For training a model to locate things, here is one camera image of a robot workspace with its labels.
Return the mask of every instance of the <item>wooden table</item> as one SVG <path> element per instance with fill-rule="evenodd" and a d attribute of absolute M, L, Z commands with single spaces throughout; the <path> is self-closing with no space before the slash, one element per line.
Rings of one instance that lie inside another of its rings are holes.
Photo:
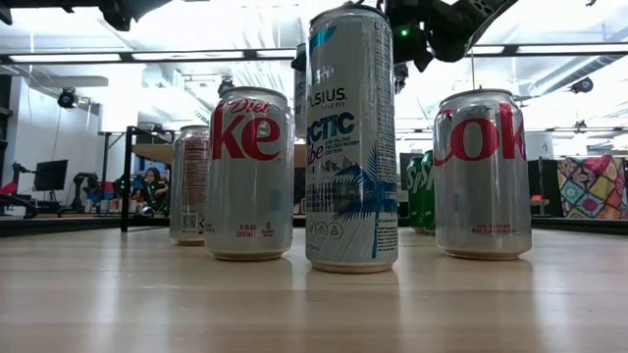
<path fill-rule="evenodd" d="M 628 238 L 535 231 L 518 262 L 404 229 L 394 272 L 226 263 L 166 229 L 0 239 L 0 351 L 627 352 Z"/>

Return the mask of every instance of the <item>patterned fabric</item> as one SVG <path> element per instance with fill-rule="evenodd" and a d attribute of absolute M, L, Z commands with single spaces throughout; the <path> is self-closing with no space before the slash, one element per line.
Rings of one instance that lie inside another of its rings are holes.
<path fill-rule="evenodd" d="M 567 218 L 628 219 L 621 158 L 606 155 L 558 161 L 558 186 Z"/>

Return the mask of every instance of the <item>green can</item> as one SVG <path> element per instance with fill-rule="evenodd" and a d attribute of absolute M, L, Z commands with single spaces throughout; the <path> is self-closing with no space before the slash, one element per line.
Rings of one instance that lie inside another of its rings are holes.
<path fill-rule="evenodd" d="M 421 184 L 419 195 L 421 197 L 419 217 L 423 230 L 429 234 L 436 232 L 436 217 L 434 215 L 434 153 L 427 151 L 421 161 Z"/>
<path fill-rule="evenodd" d="M 423 232 L 423 222 L 421 220 L 421 160 L 423 157 L 412 157 L 408 164 L 408 214 L 410 215 L 410 226 L 416 232 Z"/>

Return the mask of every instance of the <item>red coke logo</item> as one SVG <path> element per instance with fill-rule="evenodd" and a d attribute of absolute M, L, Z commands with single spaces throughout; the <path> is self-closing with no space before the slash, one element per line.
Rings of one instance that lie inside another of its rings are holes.
<path fill-rule="evenodd" d="M 227 149 L 229 155 L 234 159 L 243 159 L 244 153 L 258 161 L 271 161 L 277 156 L 276 153 L 264 153 L 259 149 L 259 143 L 277 141 L 281 135 L 281 128 L 272 119 L 268 118 L 268 103 L 249 102 L 246 98 L 241 98 L 227 104 L 221 103 L 216 107 L 212 128 L 212 160 L 223 158 L 223 145 Z M 234 117 L 227 128 L 225 125 L 225 113 L 229 117 Z M 244 120 L 245 114 L 239 113 L 255 113 L 256 117 L 251 119 L 244 125 L 240 141 L 242 148 L 240 149 L 236 138 L 234 137 L 234 129 Z M 258 129 L 260 125 L 266 124 L 269 133 L 266 136 L 258 137 Z"/>
<path fill-rule="evenodd" d="M 441 114 L 446 114 L 447 117 L 451 119 L 451 111 L 443 111 Z M 521 122 L 516 132 L 513 133 L 512 107 L 510 107 L 509 104 L 499 104 L 499 121 L 501 122 L 501 149 L 503 159 L 514 159 L 515 149 L 517 149 L 525 160 L 526 146 L 523 142 L 523 122 Z M 477 125 L 482 134 L 482 148 L 477 156 L 469 156 L 464 147 L 464 132 L 471 124 Z M 435 166 L 442 166 L 451 159 L 451 157 L 462 161 L 474 162 L 493 156 L 499 148 L 499 132 L 497 131 L 497 127 L 489 120 L 481 118 L 467 119 L 453 128 L 449 143 L 449 153 L 447 153 L 443 159 L 439 159 L 436 154 L 434 154 Z"/>

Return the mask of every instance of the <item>soda can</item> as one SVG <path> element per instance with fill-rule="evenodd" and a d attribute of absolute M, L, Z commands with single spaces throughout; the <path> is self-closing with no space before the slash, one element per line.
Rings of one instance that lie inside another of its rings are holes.
<path fill-rule="evenodd" d="M 306 256 L 317 270 L 374 273 L 397 259 L 391 37 L 362 5 L 311 22 Z"/>
<path fill-rule="evenodd" d="M 421 220 L 421 160 L 422 157 L 412 157 L 408 164 L 408 208 L 410 209 L 409 220 L 410 226 L 417 233 L 422 233 L 423 221 Z"/>
<path fill-rule="evenodd" d="M 419 193 L 421 195 L 420 217 L 423 230 L 430 235 L 436 232 L 436 217 L 434 210 L 434 163 L 432 151 L 425 152 L 421 161 L 421 185 Z"/>
<path fill-rule="evenodd" d="M 441 103 L 434 126 L 436 239 L 449 255 L 512 260 L 532 247 L 523 114 L 481 89 Z"/>
<path fill-rule="evenodd" d="M 305 43 L 296 46 L 296 59 L 294 69 L 294 124 L 295 135 L 298 138 L 304 139 L 307 133 L 307 96 L 305 94 L 306 89 L 306 74 L 305 74 Z"/>
<path fill-rule="evenodd" d="M 170 237 L 178 245 L 203 245 L 205 242 L 209 147 L 209 126 L 184 126 L 175 141 Z"/>
<path fill-rule="evenodd" d="M 292 244 L 294 119 L 274 90 L 221 93 L 211 120 L 206 247 L 221 260 L 270 260 Z"/>

